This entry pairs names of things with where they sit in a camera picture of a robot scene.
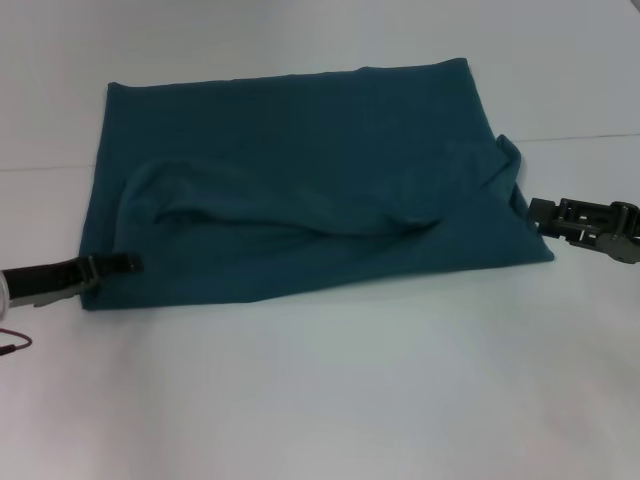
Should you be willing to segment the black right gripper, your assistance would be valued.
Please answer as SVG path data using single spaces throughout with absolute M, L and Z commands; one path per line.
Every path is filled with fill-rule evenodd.
M 528 218 L 541 236 L 562 239 L 621 263 L 639 262 L 639 208 L 633 204 L 533 198 Z

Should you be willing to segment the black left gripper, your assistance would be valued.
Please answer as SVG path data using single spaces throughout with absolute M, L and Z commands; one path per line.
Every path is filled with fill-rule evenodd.
M 99 279 L 144 270 L 138 255 L 93 254 L 72 260 L 3 270 L 10 308 L 42 307 L 95 288 Z

